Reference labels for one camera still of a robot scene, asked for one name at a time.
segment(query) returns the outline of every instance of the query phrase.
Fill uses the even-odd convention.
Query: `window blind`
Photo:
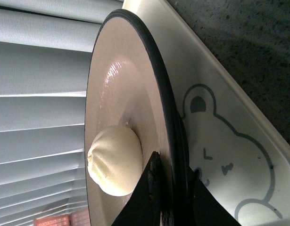
[[[87,206],[86,86],[117,0],[0,0],[0,226]]]

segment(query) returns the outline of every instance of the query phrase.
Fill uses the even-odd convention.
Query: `bear face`
[[[213,91],[204,84],[190,87],[184,96],[182,118],[190,167],[199,169],[201,181],[235,219],[250,203],[263,205],[274,217],[282,218],[268,203],[275,175],[267,151],[218,115],[216,107]]]

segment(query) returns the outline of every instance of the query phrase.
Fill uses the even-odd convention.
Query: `countertop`
[[[168,0],[290,144],[290,0]]]

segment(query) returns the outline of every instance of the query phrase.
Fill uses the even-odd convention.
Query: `bear ear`
[[[213,91],[204,84],[191,86],[183,98],[183,117],[192,113],[216,113],[216,100]]]
[[[207,105],[205,100],[202,97],[194,97],[190,104],[191,113],[195,112],[206,112]]]

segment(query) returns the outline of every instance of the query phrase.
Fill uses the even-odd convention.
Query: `plate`
[[[181,121],[165,65],[143,22],[127,10],[116,10],[97,36],[88,79],[85,156],[96,137],[111,125],[128,122],[140,139],[143,167],[153,151],[160,154],[171,203],[187,196],[186,160]],[[92,225],[109,226],[129,195],[104,193],[86,171]]]
[[[161,52],[211,194],[243,226],[290,225],[290,146],[165,0],[125,0]]]

